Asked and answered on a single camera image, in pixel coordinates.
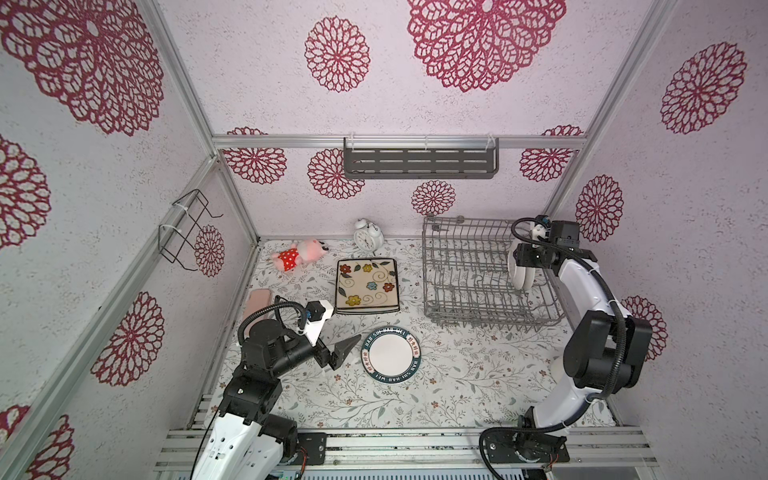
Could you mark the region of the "white round plate three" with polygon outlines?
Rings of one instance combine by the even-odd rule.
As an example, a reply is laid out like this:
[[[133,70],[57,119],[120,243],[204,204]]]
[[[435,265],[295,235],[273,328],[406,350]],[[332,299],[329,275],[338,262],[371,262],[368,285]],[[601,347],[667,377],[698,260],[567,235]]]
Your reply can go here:
[[[514,289],[524,291],[528,289],[526,286],[528,268],[517,264],[515,253],[515,249],[511,249],[508,253],[507,267],[509,279]]]

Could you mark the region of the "white round plate four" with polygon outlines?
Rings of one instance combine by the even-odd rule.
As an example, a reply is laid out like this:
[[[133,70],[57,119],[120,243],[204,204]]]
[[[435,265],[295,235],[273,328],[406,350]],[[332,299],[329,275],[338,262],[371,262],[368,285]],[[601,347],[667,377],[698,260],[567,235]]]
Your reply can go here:
[[[524,268],[523,287],[524,291],[529,291],[534,284],[536,277],[536,269],[533,267]]]

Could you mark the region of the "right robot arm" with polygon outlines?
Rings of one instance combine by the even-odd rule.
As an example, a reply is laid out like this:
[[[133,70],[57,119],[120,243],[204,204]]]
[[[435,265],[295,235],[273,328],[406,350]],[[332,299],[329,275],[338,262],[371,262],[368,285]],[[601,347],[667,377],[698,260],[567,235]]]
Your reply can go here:
[[[545,215],[511,226],[517,268],[548,270],[567,290],[581,320],[563,352],[564,374],[547,398],[530,410],[533,433],[562,431],[590,406],[641,375],[652,337],[647,320],[632,315],[603,277],[593,252],[579,244],[579,224]]]

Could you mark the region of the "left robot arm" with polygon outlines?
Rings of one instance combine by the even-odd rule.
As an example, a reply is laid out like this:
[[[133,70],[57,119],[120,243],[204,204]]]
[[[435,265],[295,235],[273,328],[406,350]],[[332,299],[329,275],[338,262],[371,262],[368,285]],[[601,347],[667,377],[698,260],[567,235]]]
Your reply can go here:
[[[278,466],[294,463],[295,477],[304,476],[312,454],[300,443],[297,423],[272,410],[282,376],[309,360],[337,370],[361,341],[357,334],[329,349],[320,334],[333,314],[326,300],[302,305],[277,297],[241,322],[240,363],[200,442],[192,479],[273,479]]]

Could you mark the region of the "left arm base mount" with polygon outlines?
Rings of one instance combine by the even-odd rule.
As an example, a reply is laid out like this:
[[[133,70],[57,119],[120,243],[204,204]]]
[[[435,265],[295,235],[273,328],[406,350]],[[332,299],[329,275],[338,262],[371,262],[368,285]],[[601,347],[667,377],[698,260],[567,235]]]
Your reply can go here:
[[[261,435],[278,446],[279,465],[323,465],[328,435],[325,432],[300,433],[294,420],[269,415]]]

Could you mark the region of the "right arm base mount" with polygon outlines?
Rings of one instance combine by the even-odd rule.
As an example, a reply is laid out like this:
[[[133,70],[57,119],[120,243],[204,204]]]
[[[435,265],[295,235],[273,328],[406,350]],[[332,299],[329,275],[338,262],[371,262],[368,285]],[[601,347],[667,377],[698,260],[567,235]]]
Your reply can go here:
[[[535,427],[531,418],[520,417],[517,426],[484,430],[479,436],[479,450],[491,465],[551,465],[570,461],[566,441],[560,426]]]

